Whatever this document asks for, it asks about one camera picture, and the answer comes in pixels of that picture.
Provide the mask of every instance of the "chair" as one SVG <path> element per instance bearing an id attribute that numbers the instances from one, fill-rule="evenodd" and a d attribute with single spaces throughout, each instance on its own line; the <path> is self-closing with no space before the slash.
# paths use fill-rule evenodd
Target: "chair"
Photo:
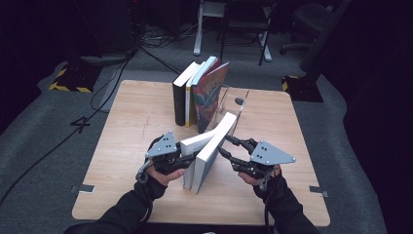
<path id="1" fill-rule="evenodd" d="M 275 1 L 264 0 L 228 0 L 225 5 L 224 17 L 222 20 L 222 28 L 218 33 L 218 38 L 222 32 L 221 53 L 222 59 L 225 46 L 247 46 L 259 47 L 261 49 L 261 58 L 259 65 L 264 58 L 265 49 L 269 37 L 270 17 L 275 9 Z M 269 14 L 266 14 L 263 7 L 271 7 Z M 236 31 L 239 33 L 254 33 L 255 37 L 248 43 L 228 43 L 226 42 L 226 33 L 228 31 Z"/>
<path id="2" fill-rule="evenodd" d="M 293 13 L 293 40 L 305 37 L 306 42 L 284 45 L 280 54 L 285 55 L 289 50 L 307 50 L 319 38 L 333 19 L 333 6 L 324 7 L 319 3 L 308 3 L 297 8 Z"/>

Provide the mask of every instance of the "colorful book cover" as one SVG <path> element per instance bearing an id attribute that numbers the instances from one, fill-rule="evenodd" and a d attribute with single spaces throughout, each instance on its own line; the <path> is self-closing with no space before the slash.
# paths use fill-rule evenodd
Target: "colorful book cover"
<path id="1" fill-rule="evenodd" d="M 219 93 L 228 71 L 228 64 L 229 62 L 221 64 L 201 78 L 196 86 L 193 86 L 193 97 L 200 134 L 207 129 L 218 107 Z"/>

